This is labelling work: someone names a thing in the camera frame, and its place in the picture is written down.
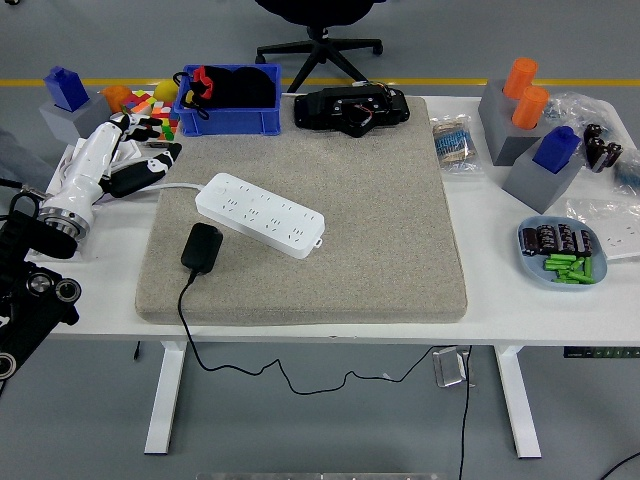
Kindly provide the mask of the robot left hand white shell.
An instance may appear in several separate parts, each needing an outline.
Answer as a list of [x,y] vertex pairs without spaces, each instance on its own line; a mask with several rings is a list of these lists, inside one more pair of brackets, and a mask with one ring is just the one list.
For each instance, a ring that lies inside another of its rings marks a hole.
[[121,143],[156,139],[161,125],[160,119],[121,113],[97,127],[66,170],[61,190],[42,204],[40,216],[88,221],[92,205],[103,194],[122,198],[159,181],[177,160],[180,144],[171,143],[158,155],[137,160],[116,172],[111,171],[111,164]]

